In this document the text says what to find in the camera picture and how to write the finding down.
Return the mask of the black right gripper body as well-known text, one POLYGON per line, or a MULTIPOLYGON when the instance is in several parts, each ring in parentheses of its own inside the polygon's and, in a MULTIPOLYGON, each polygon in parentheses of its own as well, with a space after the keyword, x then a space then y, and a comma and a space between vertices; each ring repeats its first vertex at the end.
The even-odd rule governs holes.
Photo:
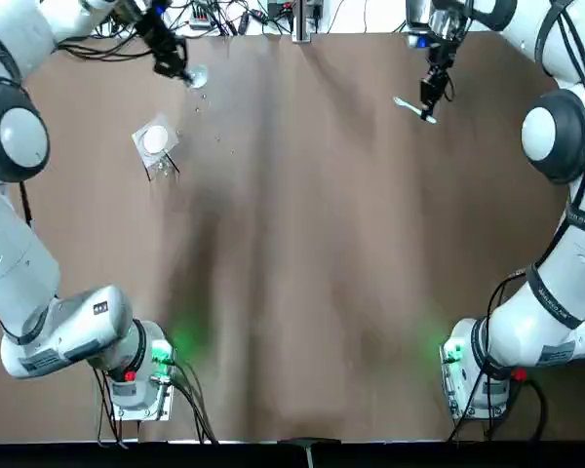
POLYGON ((457 43, 454 41, 431 41, 427 48, 427 63, 429 69, 425 81, 438 81, 449 78, 449 70, 453 67, 457 52, 457 43))

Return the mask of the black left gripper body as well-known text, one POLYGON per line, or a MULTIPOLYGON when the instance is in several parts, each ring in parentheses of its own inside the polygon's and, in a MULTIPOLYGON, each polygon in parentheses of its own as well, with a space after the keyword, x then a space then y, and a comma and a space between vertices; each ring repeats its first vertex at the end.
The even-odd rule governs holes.
POLYGON ((150 5, 135 23, 137 35, 151 51, 154 60, 176 60, 176 47, 185 46, 185 42, 165 24, 163 14, 166 9, 166 5, 150 5))

